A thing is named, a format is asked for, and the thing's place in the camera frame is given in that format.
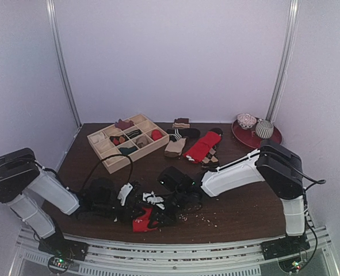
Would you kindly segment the beige brown folded sock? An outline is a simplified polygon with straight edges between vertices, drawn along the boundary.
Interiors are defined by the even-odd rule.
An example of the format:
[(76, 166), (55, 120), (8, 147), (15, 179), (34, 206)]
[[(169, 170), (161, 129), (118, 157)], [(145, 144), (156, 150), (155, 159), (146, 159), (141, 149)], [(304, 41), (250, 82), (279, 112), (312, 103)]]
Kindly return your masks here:
[(186, 138), (181, 138), (177, 141), (170, 140), (165, 148), (164, 156), (168, 158), (177, 158), (181, 156), (185, 144)]

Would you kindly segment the brown striped folded sock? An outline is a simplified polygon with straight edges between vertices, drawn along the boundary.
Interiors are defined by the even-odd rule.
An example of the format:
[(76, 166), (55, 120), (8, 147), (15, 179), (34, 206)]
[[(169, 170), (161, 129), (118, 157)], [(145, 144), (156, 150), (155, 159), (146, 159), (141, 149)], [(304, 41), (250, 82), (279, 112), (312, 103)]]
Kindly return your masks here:
[(176, 118), (172, 125), (173, 128), (186, 129), (190, 128), (190, 122), (188, 118)]

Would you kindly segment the dotted white bowl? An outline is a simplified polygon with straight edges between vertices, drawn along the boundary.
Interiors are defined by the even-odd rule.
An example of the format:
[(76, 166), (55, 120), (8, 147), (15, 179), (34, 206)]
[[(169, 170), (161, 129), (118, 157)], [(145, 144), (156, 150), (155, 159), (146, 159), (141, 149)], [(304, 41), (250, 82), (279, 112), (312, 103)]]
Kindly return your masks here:
[(237, 115), (237, 123), (242, 129), (251, 129), (257, 123), (257, 119), (248, 113), (240, 113)]

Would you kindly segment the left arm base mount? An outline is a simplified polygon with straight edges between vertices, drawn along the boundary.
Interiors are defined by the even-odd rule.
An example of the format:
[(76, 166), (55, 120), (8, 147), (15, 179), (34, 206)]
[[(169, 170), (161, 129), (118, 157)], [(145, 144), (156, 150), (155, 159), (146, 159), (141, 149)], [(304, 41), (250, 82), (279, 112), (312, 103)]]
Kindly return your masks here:
[(89, 245), (87, 243), (65, 238), (40, 239), (39, 251), (51, 256), (47, 260), (48, 270), (56, 275), (66, 273), (76, 260), (84, 261)]

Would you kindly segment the aluminium frame post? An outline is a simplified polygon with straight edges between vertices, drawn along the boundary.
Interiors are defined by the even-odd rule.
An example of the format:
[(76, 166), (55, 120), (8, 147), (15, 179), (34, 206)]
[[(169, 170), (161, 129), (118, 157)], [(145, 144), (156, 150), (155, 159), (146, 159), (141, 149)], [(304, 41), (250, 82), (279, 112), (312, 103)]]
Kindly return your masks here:
[(64, 61), (63, 49), (62, 49), (62, 44), (60, 40), (58, 21), (57, 21), (56, 10), (55, 10), (55, 1), (46, 0), (46, 6), (47, 6), (47, 15), (49, 19), (49, 24), (50, 24), (51, 32), (52, 32), (52, 38), (53, 38), (54, 46), (55, 46), (59, 74), (62, 80), (62, 84), (63, 84), (65, 95), (67, 97), (69, 108), (72, 112), (72, 116), (75, 121), (75, 125), (79, 129), (82, 126), (82, 123), (81, 123), (81, 119), (78, 114), (78, 109), (77, 109), (77, 106), (74, 100), (74, 96), (72, 94), (70, 80), (68, 78), (68, 72), (66, 69), (65, 61)]
[(286, 25), (286, 32), (284, 38), (284, 45), (282, 48), (280, 65), (278, 67), (277, 78), (275, 81), (269, 108), (266, 114), (266, 120), (270, 121), (271, 123), (274, 123), (276, 121), (282, 95), (285, 89), (285, 84), (287, 80), (287, 70), (289, 62), (293, 56), (299, 8), (300, 8), (299, 0), (290, 1), (289, 14)]

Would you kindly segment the left aluminium frame post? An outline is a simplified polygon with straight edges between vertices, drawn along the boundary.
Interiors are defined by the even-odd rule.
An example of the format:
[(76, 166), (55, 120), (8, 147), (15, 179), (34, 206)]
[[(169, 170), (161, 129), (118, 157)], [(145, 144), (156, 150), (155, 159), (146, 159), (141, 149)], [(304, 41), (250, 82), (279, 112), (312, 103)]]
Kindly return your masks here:
[(81, 123), (81, 119), (78, 114), (78, 109), (77, 109), (77, 106), (74, 100), (74, 96), (72, 94), (70, 80), (68, 78), (68, 72), (66, 69), (65, 61), (64, 61), (63, 49), (62, 49), (62, 44), (60, 40), (58, 21), (57, 21), (56, 10), (55, 10), (55, 1), (46, 0), (46, 6), (47, 6), (47, 15), (49, 19), (49, 24), (50, 24), (51, 32), (52, 32), (52, 38), (53, 38), (54, 46), (55, 46), (59, 74), (62, 80), (62, 84), (63, 84), (65, 95), (67, 97), (69, 108), (72, 112), (72, 116), (75, 121), (75, 125), (79, 129), (82, 126), (82, 123)]

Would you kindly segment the red folded sock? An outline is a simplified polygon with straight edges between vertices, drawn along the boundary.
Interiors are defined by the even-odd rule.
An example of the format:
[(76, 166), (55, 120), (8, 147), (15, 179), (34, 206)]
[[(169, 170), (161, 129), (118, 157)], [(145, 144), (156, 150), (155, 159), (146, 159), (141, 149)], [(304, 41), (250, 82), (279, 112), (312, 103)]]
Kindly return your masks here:
[(221, 141), (221, 137), (222, 134), (220, 132), (208, 131), (205, 136), (200, 138), (182, 156), (192, 163), (200, 163), (208, 152)]

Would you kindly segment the red rolled sock in box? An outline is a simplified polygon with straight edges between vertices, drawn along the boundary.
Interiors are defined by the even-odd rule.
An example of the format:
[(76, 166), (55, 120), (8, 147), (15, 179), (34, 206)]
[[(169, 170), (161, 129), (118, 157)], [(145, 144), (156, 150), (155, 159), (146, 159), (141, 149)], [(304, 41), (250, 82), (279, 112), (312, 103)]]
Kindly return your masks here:
[(157, 141), (163, 137), (162, 133), (158, 129), (154, 129), (151, 133), (153, 141)]

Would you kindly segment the right aluminium frame post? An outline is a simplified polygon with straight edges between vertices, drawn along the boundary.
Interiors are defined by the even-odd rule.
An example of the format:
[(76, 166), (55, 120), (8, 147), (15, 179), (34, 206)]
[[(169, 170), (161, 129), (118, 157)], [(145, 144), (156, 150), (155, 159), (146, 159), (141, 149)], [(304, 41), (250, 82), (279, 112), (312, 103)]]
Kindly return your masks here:
[(278, 67), (277, 78), (275, 81), (269, 108), (266, 114), (266, 120), (270, 121), (271, 123), (274, 123), (276, 121), (282, 95), (285, 89), (285, 84), (287, 80), (287, 70), (289, 62), (293, 56), (299, 8), (300, 8), (299, 0), (290, 1), (289, 14), (286, 25), (286, 32), (284, 38), (284, 45), (282, 48), (280, 65)]

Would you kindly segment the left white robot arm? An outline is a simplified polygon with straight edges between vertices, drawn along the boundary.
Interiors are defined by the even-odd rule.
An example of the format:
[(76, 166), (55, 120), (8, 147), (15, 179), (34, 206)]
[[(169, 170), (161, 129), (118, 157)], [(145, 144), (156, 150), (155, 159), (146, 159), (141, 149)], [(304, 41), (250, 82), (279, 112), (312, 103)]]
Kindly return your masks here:
[(58, 233), (58, 224), (30, 197), (35, 193), (67, 216), (119, 216), (134, 191), (128, 181), (120, 191), (109, 187), (106, 178), (84, 182), (79, 191), (62, 183), (57, 172), (42, 166), (30, 148), (22, 148), (0, 156), (0, 203), (7, 205), (36, 235), (46, 239), (55, 255), (68, 251), (68, 242)]

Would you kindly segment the red sock with stripes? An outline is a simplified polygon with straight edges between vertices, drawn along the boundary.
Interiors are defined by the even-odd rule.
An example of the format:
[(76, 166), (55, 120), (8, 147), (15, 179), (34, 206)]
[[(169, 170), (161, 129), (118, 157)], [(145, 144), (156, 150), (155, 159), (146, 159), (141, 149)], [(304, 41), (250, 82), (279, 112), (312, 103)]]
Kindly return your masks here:
[(142, 208), (144, 214), (132, 221), (132, 230), (134, 233), (150, 232), (158, 229), (158, 222), (151, 222), (153, 207)]

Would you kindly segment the strawberry pattern sock in box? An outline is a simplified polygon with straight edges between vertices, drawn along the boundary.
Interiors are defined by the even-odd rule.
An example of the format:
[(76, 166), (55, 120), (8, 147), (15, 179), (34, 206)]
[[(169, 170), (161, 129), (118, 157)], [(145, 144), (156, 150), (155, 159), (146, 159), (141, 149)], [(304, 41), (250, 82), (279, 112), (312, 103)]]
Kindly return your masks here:
[(122, 143), (125, 143), (128, 138), (126, 137), (126, 135), (120, 135), (120, 136), (110, 136), (109, 140), (115, 145), (120, 145)]

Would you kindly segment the wooden compartment box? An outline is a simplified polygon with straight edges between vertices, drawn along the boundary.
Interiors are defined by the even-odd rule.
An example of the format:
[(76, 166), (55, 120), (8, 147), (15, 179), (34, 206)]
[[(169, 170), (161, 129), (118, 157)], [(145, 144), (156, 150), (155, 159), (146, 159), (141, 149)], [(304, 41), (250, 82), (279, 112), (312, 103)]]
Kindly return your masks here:
[[(134, 126), (124, 131), (116, 128), (114, 124), (112, 124), (87, 136), (87, 139), (92, 149), (94, 150), (98, 158), (103, 161), (103, 165), (105, 166), (109, 173), (114, 173), (118, 170), (121, 170), (125, 166), (129, 165), (130, 161), (134, 162), (140, 158), (143, 158), (146, 155), (167, 145), (169, 142), (169, 135), (161, 127), (152, 122), (147, 116), (143, 114), (137, 114), (123, 121), (129, 120), (134, 122)], [(141, 135), (134, 137), (133, 139), (130, 139), (127, 136), (127, 133), (134, 131), (136, 129), (140, 129), (142, 131), (141, 135), (146, 135), (152, 141), (152, 143), (150, 143), (146, 147), (138, 148), (137, 145), (135, 144), (135, 140)], [(158, 129), (163, 135), (163, 137), (157, 141), (153, 141), (151, 137), (151, 133), (154, 129)], [(106, 139), (96, 144), (93, 144), (90, 141), (89, 137), (99, 132), (103, 132), (106, 136)], [(126, 135), (128, 140), (125, 143), (115, 146), (109, 140), (109, 137), (120, 135)], [(133, 152), (130, 155), (123, 155), (119, 151), (120, 147), (133, 147), (133, 146), (137, 147), (137, 151)]]

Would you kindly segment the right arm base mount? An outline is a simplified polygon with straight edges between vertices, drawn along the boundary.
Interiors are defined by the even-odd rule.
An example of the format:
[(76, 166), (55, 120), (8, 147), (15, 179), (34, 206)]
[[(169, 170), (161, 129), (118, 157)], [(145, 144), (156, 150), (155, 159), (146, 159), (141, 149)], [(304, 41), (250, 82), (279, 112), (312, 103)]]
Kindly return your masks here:
[(283, 237), (261, 243), (264, 260), (277, 259), (279, 268), (285, 273), (298, 273), (307, 260), (310, 244), (305, 238)]

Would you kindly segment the beige sock in box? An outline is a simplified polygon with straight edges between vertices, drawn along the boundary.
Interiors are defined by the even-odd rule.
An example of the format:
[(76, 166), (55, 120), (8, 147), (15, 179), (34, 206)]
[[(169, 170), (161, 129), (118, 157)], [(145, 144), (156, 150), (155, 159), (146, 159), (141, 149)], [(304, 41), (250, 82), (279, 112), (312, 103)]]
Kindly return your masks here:
[(146, 147), (150, 143), (152, 143), (152, 141), (146, 135), (141, 135), (135, 140), (135, 144), (138, 148)]

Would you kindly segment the purple sock in box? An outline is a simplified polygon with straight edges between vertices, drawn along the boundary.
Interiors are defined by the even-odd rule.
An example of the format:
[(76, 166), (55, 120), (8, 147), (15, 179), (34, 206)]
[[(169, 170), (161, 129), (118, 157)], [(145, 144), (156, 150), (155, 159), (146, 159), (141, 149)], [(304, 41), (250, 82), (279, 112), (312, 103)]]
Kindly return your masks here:
[(129, 120), (129, 121), (123, 121), (122, 119), (119, 119), (117, 122), (115, 122), (114, 126), (118, 129), (121, 129), (122, 131), (131, 128), (134, 126), (134, 122)]

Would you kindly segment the black striped sock in box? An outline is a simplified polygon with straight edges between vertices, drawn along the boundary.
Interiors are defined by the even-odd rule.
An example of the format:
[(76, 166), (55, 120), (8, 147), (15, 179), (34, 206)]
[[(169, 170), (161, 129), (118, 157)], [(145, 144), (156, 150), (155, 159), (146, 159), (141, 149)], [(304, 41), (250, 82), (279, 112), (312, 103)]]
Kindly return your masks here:
[(142, 131), (140, 129), (136, 129), (134, 131), (131, 131), (129, 133), (127, 133), (127, 136), (130, 138), (130, 139), (133, 139), (134, 137), (137, 137), (139, 135), (142, 134)]

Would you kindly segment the teal sock in box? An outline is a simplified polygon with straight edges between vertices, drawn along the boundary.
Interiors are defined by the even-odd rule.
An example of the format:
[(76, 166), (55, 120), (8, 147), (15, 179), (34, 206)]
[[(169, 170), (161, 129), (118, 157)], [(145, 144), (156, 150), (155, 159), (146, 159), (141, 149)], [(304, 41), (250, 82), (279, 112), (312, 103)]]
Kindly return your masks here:
[(133, 146), (133, 147), (120, 147), (119, 151), (123, 155), (130, 155), (133, 152), (137, 151), (137, 147), (135, 147), (135, 146)]

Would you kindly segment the striped ceramic cup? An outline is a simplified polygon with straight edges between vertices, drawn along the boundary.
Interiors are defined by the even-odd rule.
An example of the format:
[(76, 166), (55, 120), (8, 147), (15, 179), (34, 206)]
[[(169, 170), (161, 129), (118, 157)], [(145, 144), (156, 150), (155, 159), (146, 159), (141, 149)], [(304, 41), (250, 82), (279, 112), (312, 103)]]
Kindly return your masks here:
[(269, 139), (274, 132), (273, 124), (268, 120), (259, 120), (255, 127), (256, 135), (261, 139)]

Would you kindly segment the red plate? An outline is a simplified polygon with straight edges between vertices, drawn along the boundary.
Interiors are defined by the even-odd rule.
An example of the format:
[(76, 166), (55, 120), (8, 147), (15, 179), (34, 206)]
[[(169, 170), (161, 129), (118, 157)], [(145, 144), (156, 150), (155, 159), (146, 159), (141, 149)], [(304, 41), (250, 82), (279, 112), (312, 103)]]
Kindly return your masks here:
[[(252, 149), (259, 148), (262, 139), (255, 134), (255, 127), (252, 127), (251, 129), (243, 129), (238, 124), (238, 121), (235, 120), (232, 123), (231, 130), (235, 138), (242, 144)], [(282, 143), (282, 134), (277, 127), (274, 127), (273, 135), (270, 139), (276, 143)]]

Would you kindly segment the front aluminium rail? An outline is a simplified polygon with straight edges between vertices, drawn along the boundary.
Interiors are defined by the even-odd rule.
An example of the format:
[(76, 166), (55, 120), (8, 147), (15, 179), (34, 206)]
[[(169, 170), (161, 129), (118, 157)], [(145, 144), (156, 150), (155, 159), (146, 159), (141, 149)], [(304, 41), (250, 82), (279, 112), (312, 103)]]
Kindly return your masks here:
[[(325, 227), (315, 229), (318, 247), (308, 266), (294, 275), (340, 275)], [(299, 254), (267, 260), (255, 239), (208, 244), (143, 244), (80, 236), (66, 238), (85, 242), (84, 261), (74, 261), (62, 275), (292, 275), (282, 271), (282, 260)], [(7, 275), (51, 275), (49, 254), (38, 250), (28, 228), (17, 238), (15, 255)]]

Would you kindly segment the black white striped sock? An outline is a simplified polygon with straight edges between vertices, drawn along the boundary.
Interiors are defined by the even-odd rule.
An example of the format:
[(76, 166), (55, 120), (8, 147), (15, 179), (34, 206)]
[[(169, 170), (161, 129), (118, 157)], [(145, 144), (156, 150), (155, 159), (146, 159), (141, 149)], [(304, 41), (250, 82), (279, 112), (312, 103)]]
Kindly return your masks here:
[(167, 129), (167, 134), (170, 136), (170, 140), (176, 142), (180, 139), (196, 139), (200, 136), (200, 130), (196, 128), (186, 129)]

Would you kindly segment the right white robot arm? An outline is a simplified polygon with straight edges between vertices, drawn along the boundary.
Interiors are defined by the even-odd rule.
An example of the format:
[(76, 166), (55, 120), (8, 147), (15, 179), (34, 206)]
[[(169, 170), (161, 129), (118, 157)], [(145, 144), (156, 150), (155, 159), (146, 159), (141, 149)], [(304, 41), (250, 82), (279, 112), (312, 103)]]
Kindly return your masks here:
[(173, 196), (187, 200), (191, 194), (203, 191), (216, 197), (226, 191), (257, 182), (266, 182), (281, 200), (285, 217), (285, 233), (281, 240), (284, 253), (294, 253), (303, 243), (305, 213), (308, 208), (307, 189), (299, 155), (271, 140), (262, 141), (259, 148), (223, 166), (212, 166), (194, 181), (179, 169), (170, 166), (161, 172), (158, 182)]

